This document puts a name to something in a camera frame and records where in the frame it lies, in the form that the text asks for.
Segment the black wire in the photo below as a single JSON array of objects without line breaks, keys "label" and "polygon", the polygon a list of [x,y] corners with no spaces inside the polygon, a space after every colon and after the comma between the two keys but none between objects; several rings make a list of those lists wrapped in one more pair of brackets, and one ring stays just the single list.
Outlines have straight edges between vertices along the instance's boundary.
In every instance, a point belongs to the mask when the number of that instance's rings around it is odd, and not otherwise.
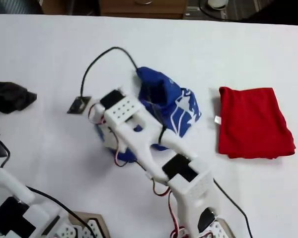
[{"label": "black wire", "polygon": [[107,54],[108,52],[114,50],[114,49],[117,49],[117,50],[121,50],[123,51],[130,59],[130,61],[133,63],[136,71],[138,70],[138,67],[135,63],[135,61],[133,60],[133,58],[130,56],[130,54],[123,48],[121,47],[117,47],[117,46],[114,46],[114,47],[111,47],[109,48],[108,50],[104,51],[103,53],[101,53],[99,56],[97,56],[96,59],[93,60],[92,63],[90,63],[90,65],[88,66],[87,70],[85,71],[85,74],[83,76],[83,80],[81,82],[81,86],[80,86],[80,98],[82,99],[83,98],[83,91],[84,91],[84,84],[85,84],[85,80],[86,80],[86,76],[87,76],[87,73],[89,72],[89,70],[92,68],[92,66],[100,59],[102,58],[105,54]]},{"label": "black wire", "polygon": [[54,197],[52,197],[44,192],[41,192],[35,188],[28,187],[28,186],[27,186],[27,188],[29,190],[31,190],[32,192],[40,194],[40,195],[52,200],[56,204],[58,204],[60,207],[62,207],[64,210],[66,210],[69,214],[71,214],[74,218],[76,218],[79,222],[81,222],[84,226],[86,226],[87,229],[90,231],[90,234],[93,236],[93,238],[97,238],[96,235],[94,234],[92,228],[89,226],[89,224],[87,224],[85,221],[83,221],[82,218],[80,218],[78,215],[76,215],[75,212],[73,212],[71,209],[69,209],[67,206],[65,206],[63,203],[61,203],[59,200],[55,199]]},{"label": "black wire", "polygon": [[[93,67],[93,65],[94,65],[100,58],[102,58],[105,54],[107,54],[108,52],[110,52],[110,51],[112,51],[112,50],[115,50],[115,49],[123,51],[123,52],[128,56],[128,58],[130,59],[131,63],[134,65],[135,70],[138,71],[138,67],[137,67],[137,65],[136,65],[136,63],[135,63],[135,61],[134,61],[134,59],[131,57],[131,55],[128,53],[127,50],[125,50],[125,49],[123,49],[123,48],[121,48],[121,47],[117,47],[117,46],[114,46],[114,47],[111,47],[111,48],[107,49],[106,51],[104,51],[103,53],[101,53],[99,56],[97,56],[97,58],[94,59],[92,63],[90,63],[90,65],[88,66],[87,70],[85,71],[85,74],[84,74],[84,76],[83,76],[83,80],[82,80],[82,82],[81,82],[81,86],[80,86],[80,99],[81,99],[81,100],[83,99],[84,84],[85,84],[86,76],[87,76],[89,70]],[[161,130],[161,133],[160,133],[160,136],[159,136],[159,140],[158,140],[158,142],[159,142],[159,144],[160,144],[160,143],[161,143],[161,138],[162,138],[162,136],[163,136],[163,133],[164,133],[165,130],[166,130],[166,125],[163,123],[162,116],[159,115],[159,113],[158,113],[158,112],[156,111],[156,109],[155,109],[154,104],[151,102],[150,91],[149,91],[148,88],[147,88],[147,90],[148,90],[149,102],[150,102],[150,104],[151,104],[153,113],[155,114],[155,116],[156,116],[156,118],[158,119],[158,121],[160,121],[160,123],[162,124],[162,130]]]},{"label": "black wire", "polygon": [[216,182],[215,179],[213,179],[213,181],[216,184],[216,186],[219,188],[219,190],[221,190],[221,192],[231,201],[231,203],[233,203],[233,205],[243,214],[243,216],[245,218],[245,221],[246,221],[246,225],[247,225],[249,236],[251,238],[253,238],[252,232],[250,231],[250,227],[249,227],[249,223],[248,223],[248,218],[247,218],[247,215],[245,214],[245,212],[237,205],[236,202],[233,201],[233,199],[230,198],[230,196],[224,191],[223,188],[221,188],[221,186],[218,184],[218,182]]},{"label": "black wire", "polygon": [[11,153],[10,153],[9,149],[5,146],[5,144],[1,140],[0,140],[0,145],[6,150],[6,153],[7,153],[6,159],[0,165],[0,167],[3,168],[5,166],[5,164],[9,161]]},{"label": "black wire", "polygon": [[241,20],[234,20],[234,19],[223,19],[223,18],[220,18],[220,17],[217,17],[217,16],[213,16],[212,14],[209,14],[207,11],[205,11],[202,7],[201,7],[201,2],[202,0],[198,0],[199,1],[199,9],[202,13],[204,13],[206,16],[210,17],[210,18],[213,18],[215,20],[218,20],[218,21],[228,21],[228,22],[241,22]]}]

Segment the wooden cabinet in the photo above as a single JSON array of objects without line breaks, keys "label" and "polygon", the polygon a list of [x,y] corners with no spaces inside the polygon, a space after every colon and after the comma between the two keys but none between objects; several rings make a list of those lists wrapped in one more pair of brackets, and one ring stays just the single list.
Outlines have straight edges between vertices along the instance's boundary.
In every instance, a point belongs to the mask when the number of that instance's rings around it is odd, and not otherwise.
[{"label": "wooden cabinet", "polygon": [[102,16],[182,19],[186,0],[100,0]]}]

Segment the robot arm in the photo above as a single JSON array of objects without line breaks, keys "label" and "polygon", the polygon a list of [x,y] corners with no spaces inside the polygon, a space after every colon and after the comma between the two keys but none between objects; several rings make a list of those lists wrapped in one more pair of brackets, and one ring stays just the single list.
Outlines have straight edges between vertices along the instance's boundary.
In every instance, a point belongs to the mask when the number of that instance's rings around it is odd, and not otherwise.
[{"label": "robot arm", "polygon": [[[106,125],[131,149],[147,173],[171,188],[177,200],[180,224],[191,238],[200,237],[209,225],[204,224],[207,211],[218,213],[210,167],[170,129],[164,132],[161,145],[174,150],[177,155],[164,165],[156,163],[149,148],[158,142],[162,125],[137,98],[116,97],[116,94],[117,90],[114,90],[100,100],[97,114],[104,116]],[[134,131],[131,124],[140,125],[142,130]]]},{"label": "robot arm", "polygon": [[0,168],[0,188],[12,196],[0,206],[0,236],[6,238],[53,237],[68,226],[68,214],[51,201],[35,203],[35,195],[25,185]]}]

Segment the white table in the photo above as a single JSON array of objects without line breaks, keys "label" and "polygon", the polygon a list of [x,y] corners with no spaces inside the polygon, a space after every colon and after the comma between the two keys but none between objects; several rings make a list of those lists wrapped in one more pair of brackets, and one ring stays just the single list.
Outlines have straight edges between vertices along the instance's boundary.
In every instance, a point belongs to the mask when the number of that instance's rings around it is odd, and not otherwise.
[{"label": "white table", "polygon": [[[0,81],[38,94],[24,111],[0,113],[0,138],[12,152],[6,169],[73,210],[102,214],[113,238],[169,236],[167,198],[152,193],[137,165],[114,166],[86,115],[66,114],[85,69],[111,46],[195,92],[202,117],[185,140],[247,213],[254,237],[298,237],[297,26],[0,15]],[[111,85],[133,92],[133,75],[128,58],[111,52],[90,71],[85,94],[100,98]],[[275,160],[217,154],[212,99],[220,86],[273,87],[296,154]],[[219,196],[222,216],[236,237],[247,238],[244,218]]]}]

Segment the folded red towel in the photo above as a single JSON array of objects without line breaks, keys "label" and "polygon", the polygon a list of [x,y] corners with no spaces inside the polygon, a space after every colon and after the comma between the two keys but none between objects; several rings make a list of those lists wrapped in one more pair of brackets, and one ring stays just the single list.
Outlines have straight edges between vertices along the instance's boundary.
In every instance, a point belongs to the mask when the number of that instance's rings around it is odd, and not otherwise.
[{"label": "folded red towel", "polygon": [[221,87],[220,95],[220,154],[273,159],[295,153],[292,133],[272,88],[237,91]]}]

